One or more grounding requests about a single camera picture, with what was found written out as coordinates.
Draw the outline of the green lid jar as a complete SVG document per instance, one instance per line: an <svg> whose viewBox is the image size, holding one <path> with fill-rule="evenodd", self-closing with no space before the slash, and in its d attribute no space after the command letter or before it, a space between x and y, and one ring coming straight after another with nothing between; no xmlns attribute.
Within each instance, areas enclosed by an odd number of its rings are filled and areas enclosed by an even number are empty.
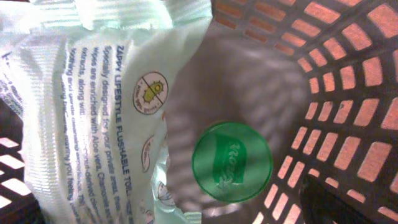
<svg viewBox="0 0 398 224"><path fill-rule="evenodd" d="M192 154L198 186L225 203L245 202L259 195L270 182L273 166L264 137L246 124L232 121L208 126Z"/></svg>

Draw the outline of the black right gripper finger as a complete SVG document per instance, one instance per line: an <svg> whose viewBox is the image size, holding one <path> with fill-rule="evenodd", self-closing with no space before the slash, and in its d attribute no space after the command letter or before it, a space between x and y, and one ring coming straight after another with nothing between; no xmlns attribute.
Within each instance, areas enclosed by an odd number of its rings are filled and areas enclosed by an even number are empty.
<svg viewBox="0 0 398 224"><path fill-rule="evenodd" d="M397 223L397 194L379 178L357 178L340 190L307 174L300 205L305 223Z"/></svg>

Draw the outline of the mint green wipes packet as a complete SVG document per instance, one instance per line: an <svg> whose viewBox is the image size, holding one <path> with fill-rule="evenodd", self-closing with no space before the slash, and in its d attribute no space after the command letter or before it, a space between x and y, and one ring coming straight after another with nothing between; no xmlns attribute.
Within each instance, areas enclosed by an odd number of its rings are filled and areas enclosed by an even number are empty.
<svg viewBox="0 0 398 224"><path fill-rule="evenodd" d="M1 99L47 223L189 223L167 190L165 104L210 1L1 2Z"/></svg>

